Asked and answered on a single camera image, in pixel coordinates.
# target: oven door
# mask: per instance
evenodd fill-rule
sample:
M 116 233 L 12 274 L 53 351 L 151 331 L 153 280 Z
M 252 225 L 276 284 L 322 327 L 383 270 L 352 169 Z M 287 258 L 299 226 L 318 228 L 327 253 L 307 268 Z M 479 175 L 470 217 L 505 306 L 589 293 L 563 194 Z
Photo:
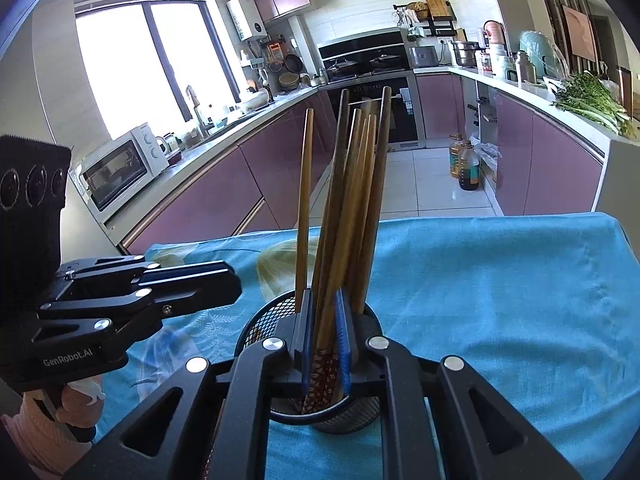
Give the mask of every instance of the oven door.
M 87 205 L 101 221 L 120 208 L 153 177 L 131 136 L 96 160 L 82 174 Z
M 340 88 L 328 91 L 334 113 L 340 109 L 340 92 L 342 88 L 348 88 L 350 110 L 362 108 L 370 110 L 369 113 L 380 116 L 380 103 L 382 89 L 391 87 L 391 121 L 389 128 L 389 148 L 391 150 L 412 150 L 424 146 L 424 133 L 418 130 L 417 117 L 414 114 L 414 103 L 411 99 L 410 85 L 407 77 L 391 78 L 363 78 L 362 82 L 350 82 L 341 85 Z

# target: white water heater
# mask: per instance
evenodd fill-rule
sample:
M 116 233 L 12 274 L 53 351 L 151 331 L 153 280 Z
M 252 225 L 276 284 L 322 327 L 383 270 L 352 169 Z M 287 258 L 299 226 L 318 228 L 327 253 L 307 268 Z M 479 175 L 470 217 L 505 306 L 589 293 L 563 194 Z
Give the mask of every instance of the white water heater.
M 267 32 L 253 0 L 229 0 L 226 3 L 241 41 L 265 38 Z

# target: leafy green vegetable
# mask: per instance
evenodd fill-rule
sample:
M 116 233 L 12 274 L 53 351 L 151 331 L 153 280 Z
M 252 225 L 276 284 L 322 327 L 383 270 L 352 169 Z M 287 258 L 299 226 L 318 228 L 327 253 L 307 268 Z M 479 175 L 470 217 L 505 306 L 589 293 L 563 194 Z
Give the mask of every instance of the leafy green vegetable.
M 624 137 L 633 137 L 631 118 L 598 78 L 583 72 L 562 83 L 564 89 L 556 93 L 556 107 L 582 115 Z

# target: microwave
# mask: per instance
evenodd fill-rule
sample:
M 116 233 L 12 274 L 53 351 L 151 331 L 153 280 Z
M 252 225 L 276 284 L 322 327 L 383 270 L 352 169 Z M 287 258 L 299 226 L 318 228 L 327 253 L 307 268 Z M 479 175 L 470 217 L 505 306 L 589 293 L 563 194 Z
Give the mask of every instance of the microwave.
M 145 123 L 91 152 L 74 176 L 89 211 L 104 223 L 168 166 Z

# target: plastic bottle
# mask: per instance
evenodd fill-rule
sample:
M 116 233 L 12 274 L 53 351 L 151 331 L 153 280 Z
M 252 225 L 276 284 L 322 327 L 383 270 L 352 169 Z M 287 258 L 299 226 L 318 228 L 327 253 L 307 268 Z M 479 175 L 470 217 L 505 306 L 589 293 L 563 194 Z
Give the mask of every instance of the plastic bottle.
M 469 140 L 466 140 L 458 157 L 458 183 L 462 189 L 474 191 L 480 185 L 480 159 Z
M 460 149 L 462 149 L 464 142 L 462 140 L 462 134 L 449 137 L 454 139 L 449 146 L 449 173 L 453 178 L 458 178 L 458 156 L 460 155 Z

